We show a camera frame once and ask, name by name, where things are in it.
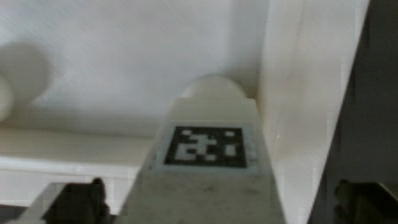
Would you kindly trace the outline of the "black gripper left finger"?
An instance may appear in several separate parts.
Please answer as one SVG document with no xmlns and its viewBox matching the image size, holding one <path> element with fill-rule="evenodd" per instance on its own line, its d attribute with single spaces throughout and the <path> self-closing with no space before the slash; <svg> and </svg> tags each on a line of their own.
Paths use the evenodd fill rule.
<svg viewBox="0 0 398 224">
<path fill-rule="evenodd" d="M 52 183 L 16 224 L 111 224 L 105 183 Z"/>
</svg>

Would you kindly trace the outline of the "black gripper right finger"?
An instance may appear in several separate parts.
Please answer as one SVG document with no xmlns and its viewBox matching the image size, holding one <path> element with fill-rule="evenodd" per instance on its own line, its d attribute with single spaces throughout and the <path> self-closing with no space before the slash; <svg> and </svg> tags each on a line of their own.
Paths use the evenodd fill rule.
<svg viewBox="0 0 398 224">
<path fill-rule="evenodd" d="M 398 183 L 342 180 L 334 224 L 398 224 Z"/>
</svg>

